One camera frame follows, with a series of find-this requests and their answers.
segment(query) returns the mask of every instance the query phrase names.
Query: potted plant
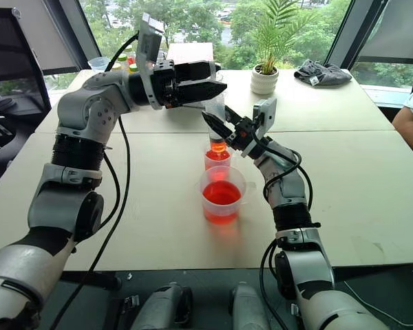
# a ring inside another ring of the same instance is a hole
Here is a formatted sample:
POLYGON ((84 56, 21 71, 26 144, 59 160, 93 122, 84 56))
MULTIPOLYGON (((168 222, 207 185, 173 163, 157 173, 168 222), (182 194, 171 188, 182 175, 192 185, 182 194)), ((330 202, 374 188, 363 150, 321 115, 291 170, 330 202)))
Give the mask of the potted plant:
POLYGON ((251 91, 261 95, 274 92, 279 75, 275 65, 293 47, 297 33, 315 17, 299 15, 297 1, 264 0, 263 5, 264 16, 254 33, 258 64, 251 74, 251 91))

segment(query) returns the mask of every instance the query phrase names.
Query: table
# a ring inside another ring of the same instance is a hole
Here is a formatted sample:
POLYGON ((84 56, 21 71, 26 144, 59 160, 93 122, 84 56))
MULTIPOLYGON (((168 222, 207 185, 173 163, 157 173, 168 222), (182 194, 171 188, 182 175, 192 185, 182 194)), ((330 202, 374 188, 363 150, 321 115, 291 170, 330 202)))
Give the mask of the table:
MULTIPOLYGON (((283 131, 390 131, 393 126, 362 90, 354 78, 340 87, 311 87, 293 77, 294 70, 280 70, 277 88, 277 113, 272 132, 283 131)), ((78 89, 90 76, 83 70, 71 84, 78 89)), ((241 116, 252 116, 253 105, 260 98, 251 92, 251 71, 220 71, 228 84, 225 103, 241 116)), ((190 108, 153 110, 142 107, 123 116, 128 133, 206 133, 208 126, 200 110, 190 108)), ((53 133, 58 125, 56 106, 36 132, 53 133)), ((114 132, 120 133, 118 125, 114 132)))
MULTIPOLYGON (((287 132, 270 136, 303 156, 313 181, 311 215, 333 266, 413 262, 413 153, 396 131, 287 132)), ((130 195, 123 219, 97 270, 258 267, 274 237, 273 216, 262 197, 263 179, 249 159, 233 158, 257 192, 238 222, 210 225, 202 216, 196 183, 203 171, 204 133, 128 134, 130 195)), ((26 217, 54 135, 35 133, 0 180, 0 247, 27 232, 26 217)), ((125 147, 112 134, 107 151, 125 183, 125 147)), ((105 214, 114 184, 103 164, 98 192, 105 214)), ((80 243, 66 270, 92 262, 110 225, 80 243)))

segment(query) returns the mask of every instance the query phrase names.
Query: folded cloth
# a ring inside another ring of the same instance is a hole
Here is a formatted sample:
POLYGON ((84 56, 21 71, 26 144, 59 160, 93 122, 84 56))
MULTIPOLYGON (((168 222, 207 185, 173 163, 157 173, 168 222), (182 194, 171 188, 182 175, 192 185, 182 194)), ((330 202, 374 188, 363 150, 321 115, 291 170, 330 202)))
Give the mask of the folded cloth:
POLYGON ((309 85, 333 86, 342 85, 352 79, 350 74, 345 73, 333 64, 321 65, 309 59, 294 72, 294 77, 308 83, 309 85))

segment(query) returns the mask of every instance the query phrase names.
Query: black cable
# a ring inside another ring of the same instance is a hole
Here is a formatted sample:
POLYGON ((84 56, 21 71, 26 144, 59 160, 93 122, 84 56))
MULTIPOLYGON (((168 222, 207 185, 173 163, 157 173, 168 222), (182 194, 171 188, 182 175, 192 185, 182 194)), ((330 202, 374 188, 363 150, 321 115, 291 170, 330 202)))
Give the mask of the black cable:
POLYGON ((269 311, 271 311, 272 315, 274 316, 274 319, 276 319, 276 321, 278 322, 278 324, 280 325, 280 327, 283 330, 288 330, 288 327, 286 326, 286 324, 284 323, 284 321, 282 320, 282 318, 280 318, 280 315, 278 315, 277 311, 275 310, 274 307, 272 307, 271 303, 268 300, 268 295, 266 294, 266 290, 264 288, 264 276, 263 276, 263 272, 264 272, 264 264, 266 262, 266 257, 268 256, 268 253, 270 252, 270 250, 275 246, 276 246, 277 242, 274 239, 271 244, 269 244, 268 248, 266 249, 266 251, 263 254, 263 258, 262 258, 262 262, 260 263, 260 268, 259 268, 259 284, 260 284, 260 291, 262 293, 262 298, 266 304, 266 306, 268 307, 269 311))
POLYGON ((277 278, 277 274, 275 273, 275 269, 273 266, 273 257, 274 257, 275 247, 276 245, 273 245, 269 252, 268 264, 269 264, 269 270, 271 271, 271 274, 274 276, 274 278, 277 278))
POLYGON ((107 236, 105 237, 104 242, 101 245, 101 247, 98 251, 98 254, 96 255, 96 257, 94 259, 94 262, 92 263, 92 265, 90 266, 90 268, 86 272, 86 274, 84 275, 84 277, 81 280, 78 287, 76 287, 74 292, 72 292, 70 297, 67 299, 66 303, 61 308, 60 312, 56 315, 54 322, 50 326, 50 330, 54 330, 58 326, 58 324, 61 321, 61 318, 63 317, 64 313, 67 311, 67 308, 69 308, 72 301, 74 301, 76 296, 79 294, 79 292, 83 288, 83 286, 85 284, 85 279, 87 278, 88 274, 94 271, 94 269, 96 267, 96 264, 99 262, 101 256, 103 255, 103 252, 104 252, 107 244, 109 243, 113 233, 115 232, 116 227, 118 227, 118 224, 119 224, 119 222, 121 220, 121 217, 123 215, 125 204, 127 203, 127 196, 129 194, 129 185, 130 185, 130 145, 129 145, 129 140, 127 139, 127 135, 125 134, 124 125, 123 125, 123 121, 121 120, 121 118, 119 118, 119 126, 121 127, 121 132, 123 133, 125 146, 127 148, 127 181, 126 181, 126 185, 125 185, 123 203, 121 204, 118 216, 116 217, 116 220, 115 220, 115 223, 113 224, 111 230, 109 231, 109 234, 107 234, 107 236))
POLYGON ((289 168, 288 170, 286 170, 282 174, 279 174, 276 177, 273 177, 272 179, 270 179, 269 181, 267 181, 265 183, 265 185, 263 187, 263 196, 264 196, 265 200, 268 201, 268 188, 271 184, 273 184, 277 180, 280 180, 285 175, 287 175, 287 174, 295 171, 296 169, 298 169, 303 174, 303 176, 306 179, 306 182, 308 184, 308 188, 309 188, 308 210, 310 210, 310 208, 312 207, 314 193, 313 193, 312 182, 310 182, 310 178, 309 178, 308 173, 304 170, 304 168, 302 168, 300 166, 300 164, 301 164, 301 155, 297 151, 289 149, 295 155, 295 157, 297 157, 297 159, 294 161, 291 158, 279 153, 278 151, 276 151, 274 149, 271 149, 268 146, 262 144, 262 142, 256 136, 254 130, 251 131, 251 136, 254 139, 255 143, 257 143, 257 145, 260 148, 263 148, 265 151, 268 151, 269 153, 272 153, 272 154, 274 154, 274 155, 276 155, 280 158, 283 158, 284 160, 286 160, 286 161, 290 162, 291 164, 293 164, 293 166, 291 168, 289 168))
POLYGON ((116 210, 118 209, 120 197, 121 197, 121 190, 119 186, 118 176, 116 175, 116 172, 112 166, 112 163, 110 162, 110 159, 108 158, 106 153, 104 153, 104 160, 105 160, 105 163, 107 164, 107 167, 110 170, 110 173, 112 174, 113 181, 115 183, 116 201, 115 201, 114 207, 112 208, 112 211, 109 213, 109 215, 107 215, 107 218, 105 218, 105 220, 101 223, 99 229, 102 229, 105 225, 107 225, 110 219, 114 216, 114 214, 116 213, 116 210))
MULTIPOLYGON (((129 40, 127 40, 124 45, 121 46, 121 48, 115 53, 114 57, 112 58, 112 60, 109 62, 109 64, 107 65, 105 71, 108 72, 112 69, 113 64, 115 63, 116 59, 118 58, 119 54, 121 54, 123 52, 123 50, 133 41, 135 41, 138 38, 139 33, 136 33, 134 36, 132 36, 129 40)), ((98 264, 101 256, 103 255, 103 252, 107 246, 107 244, 109 243, 113 233, 116 230, 116 227, 118 227, 118 224, 121 220, 121 217, 124 213, 124 209, 125 209, 125 204, 127 203, 127 197, 129 195, 129 186, 130 186, 130 145, 129 145, 129 140, 127 138, 127 134, 125 133, 124 130, 124 125, 123 125, 123 121, 121 119, 121 117, 119 117, 118 119, 119 122, 119 126, 121 128, 121 133, 123 134, 124 137, 124 141, 125 141, 125 147, 127 149, 127 178, 126 178, 126 184, 125 184, 125 190, 124 190, 124 197, 123 197, 123 202, 121 204, 118 216, 116 217, 115 223, 113 224, 112 228, 110 229, 109 233, 107 234, 107 236, 105 237, 103 244, 101 245, 98 254, 96 255, 93 263, 91 264, 89 270, 86 271, 83 279, 81 280, 80 284, 78 284, 78 287, 76 287, 76 289, 72 292, 72 294, 70 295, 70 297, 67 299, 67 301, 65 302, 65 304, 63 305, 63 307, 61 307, 61 310, 59 311, 59 313, 56 315, 54 322, 52 322, 51 326, 50 326, 50 330, 55 330, 55 328, 58 326, 59 322, 61 321, 61 318, 64 316, 65 312, 67 311, 67 309, 69 308, 69 306, 72 304, 72 302, 74 301, 74 299, 78 296, 78 294, 80 293, 81 289, 83 288, 84 284, 85 284, 85 280, 87 278, 87 276, 94 271, 96 265, 98 264)), ((105 155, 105 160, 107 162, 107 165, 109 167, 110 172, 113 174, 115 173, 112 164, 110 163, 110 161, 108 161, 108 157, 105 155)), ((115 180, 115 185, 117 182, 117 176, 114 175, 114 180, 115 180)), ((115 213, 116 209, 114 208, 112 210, 112 212, 109 214, 110 218, 113 216, 113 214, 115 213)), ((107 222, 110 220, 109 217, 106 218, 106 220, 104 220, 103 225, 105 226, 107 224, 107 222)))

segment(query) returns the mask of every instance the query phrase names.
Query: robotic arm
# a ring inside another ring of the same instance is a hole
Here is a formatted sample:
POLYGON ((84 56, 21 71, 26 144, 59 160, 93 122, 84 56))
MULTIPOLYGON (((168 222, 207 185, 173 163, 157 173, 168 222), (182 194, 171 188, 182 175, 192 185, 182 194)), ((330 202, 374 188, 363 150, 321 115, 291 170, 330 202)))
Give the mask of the robotic arm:
POLYGON ((0 249, 0 329, 33 329, 75 245, 100 226, 100 185, 105 145, 124 113, 150 104, 179 107, 208 100, 226 85, 208 80, 209 62, 156 63, 159 22, 144 14, 138 40, 140 74, 97 74, 59 101, 52 161, 45 164, 28 213, 29 233, 0 249))
MULTIPOLYGON (((144 14, 136 59, 140 73, 97 74, 60 100, 52 161, 43 169, 30 206, 30 231, 0 250, 0 329, 37 327, 39 312, 67 258, 77 243, 99 229, 104 202, 95 189, 102 180, 105 145, 119 116, 148 104, 160 109, 208 100, 226 89, 225 84, 207 79, 219 69, 213 63, 156 63, 161 37, 162 26, 144 14)), ((318 224, 309 215, 304 183, 293 164, 269 149, 292 160, 295 156, 264 137, 274 121, 275 103, 275 99, 257 103, 252 120, 226 107, 226 121, 235 131, 214 115, 202 114, 229 146, 252 158, 265 182, 271 183, 266 198, 282 249, 275 256, 281 293, 294 302, 292 311, 307 330, 387 329, 355 299, 334 290, 332 268, 318 224)))
POLYGON ((292 170, 294 164, 268 151, 295 159, 291 150, 264 137, 274 122, 276 103, 274 98, 260 100, 254 106, 252 120, 225 107, 226 121, 235 131, 210 113, 204 111, 202 115, 230 147, 254 160, 266 183, 272 182, 266 197, 273 210, 277 246, 282 249, 275 256, 279 290, 293 302, 291 312, 303 320, 306 330, 387 329, 354 298, 334 290, 332 267, 318 234, 320 224, 311 221, 303 180, 297 169, 292 170), (291 172, 273 180, 286 171, 291 172))

